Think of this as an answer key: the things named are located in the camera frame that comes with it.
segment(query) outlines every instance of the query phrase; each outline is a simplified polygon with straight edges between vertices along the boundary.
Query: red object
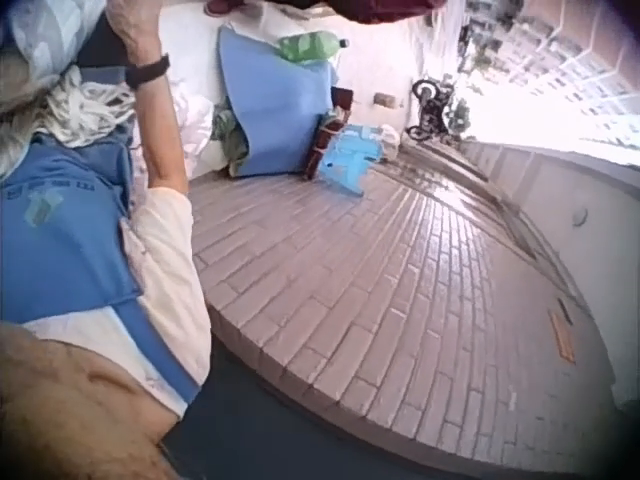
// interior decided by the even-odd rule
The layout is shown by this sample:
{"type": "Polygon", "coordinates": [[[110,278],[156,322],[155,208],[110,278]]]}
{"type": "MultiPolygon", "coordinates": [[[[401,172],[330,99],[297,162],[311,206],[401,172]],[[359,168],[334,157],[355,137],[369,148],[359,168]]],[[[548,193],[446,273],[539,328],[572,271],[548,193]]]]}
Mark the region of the red object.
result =
{"type": "Polygon", "coordinates": [[[307,180],[314,179],[322,157],[324,157],[327,148],[329,148],[329,143],[344,127],[345,122],[337,118],[318,127],[311,148],[307,152],[307,168],[305,170],[307,180]]]}
{"type": "MultiPolygon", "coordinates": [[[[268,1],[300,10],[306,10],[319,3],[317,0],[268,1]]],[[[447,0],[327,0],[325,3],[338,15],[354,22],[372,25],[427,15],[443,7],[447,0]]],[[[211,16],[226,15],[243,4],[243,0],[211,0],[205,6],[205,13],[211,16]]]]}
{"type": "Polygon", "coordinates": [[[350,112],[353,106],[353,90],[331,87],[331,101],[334,107],[340,107],[345,112],[350,112]]]}

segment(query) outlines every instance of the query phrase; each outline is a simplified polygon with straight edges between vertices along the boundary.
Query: sleeve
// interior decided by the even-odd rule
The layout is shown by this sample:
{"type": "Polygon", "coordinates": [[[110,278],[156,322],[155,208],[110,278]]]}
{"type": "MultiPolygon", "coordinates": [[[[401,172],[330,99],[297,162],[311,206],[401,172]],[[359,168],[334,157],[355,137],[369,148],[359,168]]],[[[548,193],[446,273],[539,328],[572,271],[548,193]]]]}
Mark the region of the sleeve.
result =
{"type": "Polygon", "coordinates": [[[167,346],[200,384],[209,373],[211,323],[193,264],[191,202],[169,188],[152,188],[122,222],[129,264],[143,289],[140,303],[167,346]]]}

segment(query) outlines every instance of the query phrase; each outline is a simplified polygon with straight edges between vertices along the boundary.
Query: wrist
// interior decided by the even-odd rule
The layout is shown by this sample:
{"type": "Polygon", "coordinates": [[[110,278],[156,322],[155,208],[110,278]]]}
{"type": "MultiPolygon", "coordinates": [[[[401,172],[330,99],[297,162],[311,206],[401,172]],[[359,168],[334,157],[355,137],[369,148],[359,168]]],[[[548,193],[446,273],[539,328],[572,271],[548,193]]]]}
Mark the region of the wrist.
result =
{"type": "Polygon", "coordinates": [[[150,65],[162,58],[162,44],[159,38],[145,38],[127,45],[129,62],[136,67],[150,65]]]}

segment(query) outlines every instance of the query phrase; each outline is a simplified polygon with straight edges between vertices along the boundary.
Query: watch strap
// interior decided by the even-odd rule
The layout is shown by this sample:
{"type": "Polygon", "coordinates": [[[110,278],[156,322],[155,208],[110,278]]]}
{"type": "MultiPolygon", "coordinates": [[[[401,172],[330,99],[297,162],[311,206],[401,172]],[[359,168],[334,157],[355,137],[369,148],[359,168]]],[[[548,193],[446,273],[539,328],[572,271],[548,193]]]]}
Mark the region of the watch strap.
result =
{"type": "Polygon", "coordinates": [[[131,90],[137,90],[140,85],[160,78],[169,70],[169,55],[163,55],[160,60],[148,65],[130,66],[125,73],[125,82],[131,90]]]}

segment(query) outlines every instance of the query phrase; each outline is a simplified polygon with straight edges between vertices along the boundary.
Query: blue foam mat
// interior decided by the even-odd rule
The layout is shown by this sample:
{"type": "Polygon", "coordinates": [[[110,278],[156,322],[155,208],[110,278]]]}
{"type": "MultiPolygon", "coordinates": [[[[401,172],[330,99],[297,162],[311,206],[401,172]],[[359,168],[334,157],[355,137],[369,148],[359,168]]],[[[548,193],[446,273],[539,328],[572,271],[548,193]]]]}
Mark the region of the blue foam mat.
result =
{"type": "Polygon", "coordinates": [[[332,108],[329,62],[296,65],[273,46],[220,29],[220,61],[233,111],[249,141],[238,176],[301,172],[322,115],[332,108]]]}

